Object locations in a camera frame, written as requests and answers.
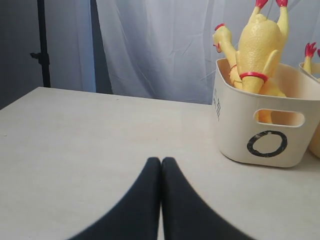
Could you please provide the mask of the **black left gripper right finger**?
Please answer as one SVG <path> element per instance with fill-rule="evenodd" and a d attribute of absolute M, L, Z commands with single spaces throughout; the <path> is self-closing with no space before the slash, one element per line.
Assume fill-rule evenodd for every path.
<path fill-rule="evenodd" d="M 251 240 L 197 194 L 173 157 L 162 160 L 162 221 L 165 240 Z"/>

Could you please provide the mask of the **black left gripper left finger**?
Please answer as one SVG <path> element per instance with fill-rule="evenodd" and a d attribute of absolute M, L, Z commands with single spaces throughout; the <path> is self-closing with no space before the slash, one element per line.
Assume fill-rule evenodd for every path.
<path fill-rule="evenodd" d="M 147 159 L 122 199 L 72 240 L 156 240 L 161 206 L 161 162 Z"/>

